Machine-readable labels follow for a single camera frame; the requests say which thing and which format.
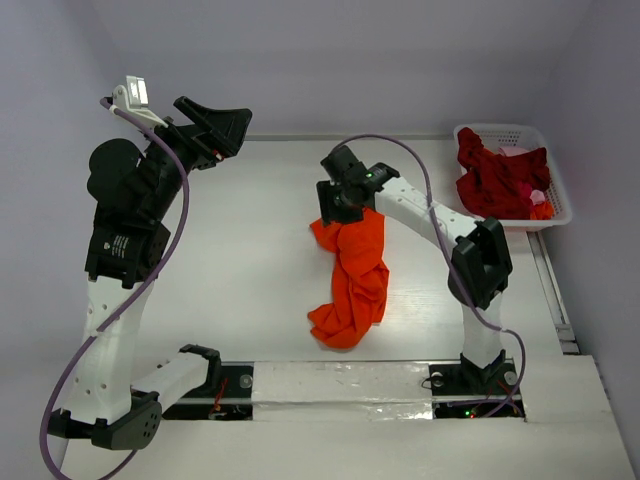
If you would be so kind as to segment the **orange t shirt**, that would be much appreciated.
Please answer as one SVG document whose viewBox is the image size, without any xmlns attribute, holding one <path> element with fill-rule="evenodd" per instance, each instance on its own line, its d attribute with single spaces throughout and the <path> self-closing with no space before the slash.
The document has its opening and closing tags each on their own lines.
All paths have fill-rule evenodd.
<svg viewBox="0 0 640 480">
<path fill-rule="evenodd" d="M 390 277 L 383 260 L 385 217 L 366 209 L 359 222 L 318 219 L 310 229 L 317 245 L 335 258 L 332 301 L 308 313 L 311 334 L 329 349 L 350 350 L 385 314 Z"/>
</svg>

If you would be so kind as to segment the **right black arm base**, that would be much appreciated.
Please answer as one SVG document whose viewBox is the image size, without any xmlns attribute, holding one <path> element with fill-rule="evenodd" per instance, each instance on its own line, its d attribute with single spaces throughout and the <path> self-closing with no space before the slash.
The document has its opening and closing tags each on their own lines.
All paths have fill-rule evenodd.
<svg viewBox="0 0 640 480">
<path fill-rule="evenodd" d="M 512 361 L 499 367 L 496 377 L 482 386 L 472 386 L 462 375 L 458 363 L 430 364 L 420 386 L 431 393 L 435 419 L 525 418 L 519 390 L 508 402 L 518 374 Z"/>
</svg>

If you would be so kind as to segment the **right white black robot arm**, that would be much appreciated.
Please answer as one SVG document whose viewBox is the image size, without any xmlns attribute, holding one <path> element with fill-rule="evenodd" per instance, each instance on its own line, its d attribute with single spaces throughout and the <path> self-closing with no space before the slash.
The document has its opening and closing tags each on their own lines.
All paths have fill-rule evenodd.
<svg viewBox="0 0 640 480">
<path fill-rule="evenodd" d="M 476 220 L 434 201 L 392 167 L 365 166 L 345 145 L 321 166 L 329 176 L 316 185 L 324 221 L 358 223 L 371 210 L 440 248 L 449 267 L 449 291 L 463 314 L 457 377 L 468 390 L 483 393 L 506 359 L 500 339 L 502 293 L 513 265 L 502 224 L 492 217 Z"/>
</svg>

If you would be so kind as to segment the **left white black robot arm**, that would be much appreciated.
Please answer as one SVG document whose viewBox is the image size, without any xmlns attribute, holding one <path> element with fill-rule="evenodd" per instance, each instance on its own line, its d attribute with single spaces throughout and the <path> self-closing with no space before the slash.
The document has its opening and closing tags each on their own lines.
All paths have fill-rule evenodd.
<svg viewBox="0 0 640 480">
<path fill-rule="evenodd" d="M 155 119 L 118 96 L 107 100 L 112 112 L 133 120 L 148 144 L 139 149 L 115 138 L 90 156 L 87 189 L 96 210 L 85 262 L 87 320 L 70 395 L 44 421 L 49 435 L 87 439 L 112 451 L 141 450 L 178 400 L 214 394 L 220 386 L 218 351 L 193 344 L 148 376 L 132 377 L 145 305 L 181 237 L 164 217 L 176 198 L 187 196 L 190 172 L 239 153 L 252 119 L 247 108 L 214 110 L 184 96 L 174 105 L 185 125 Z"/>
</svg>

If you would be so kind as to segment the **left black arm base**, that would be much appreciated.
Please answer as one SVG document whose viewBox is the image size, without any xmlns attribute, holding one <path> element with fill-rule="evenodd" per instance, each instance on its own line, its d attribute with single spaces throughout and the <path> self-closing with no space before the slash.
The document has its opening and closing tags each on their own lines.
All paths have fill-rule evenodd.
<svg viewBox="0 0 640 480">
<path fill-rule="evenodd" d="M 253 418 L 253 363 L 223 363 L 215 390 L 193 389 L 163 413 L 164 420 L 245 421 Z"/>
</svg>

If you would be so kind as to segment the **dark red t shirt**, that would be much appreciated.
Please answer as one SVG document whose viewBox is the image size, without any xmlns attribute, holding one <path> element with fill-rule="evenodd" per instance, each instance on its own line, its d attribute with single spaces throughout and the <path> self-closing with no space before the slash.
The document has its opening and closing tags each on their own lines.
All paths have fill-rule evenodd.
<svg viewBox="0 0 640 480">
<path fill-rule="evenodd" d="M 544 193 L 551 173 L 546 148 L 505 156 L 487 149 L 468 127 L 457 134 L 457 140 L 457 159 L 466 173 L 456 181 L 456 188 L 470 213 L 499 220 L 531 220 L 533 205 L 548 201 Z"/>
</svg>

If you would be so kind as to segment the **small orange cloth in basket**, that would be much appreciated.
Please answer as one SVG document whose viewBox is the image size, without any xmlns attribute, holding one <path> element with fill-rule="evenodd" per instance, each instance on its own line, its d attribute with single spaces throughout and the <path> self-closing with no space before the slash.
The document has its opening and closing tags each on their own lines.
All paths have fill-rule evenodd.
<svg viewBox="0 0 640 480">
<path fill-rule="evenodd" d="M 532 221 L 547 221 L 551 220 L 555 215 L 553 205 L 549 201 L 543 201 L 533 205 L 530 213 L 530 219 Z"/>
</svg>

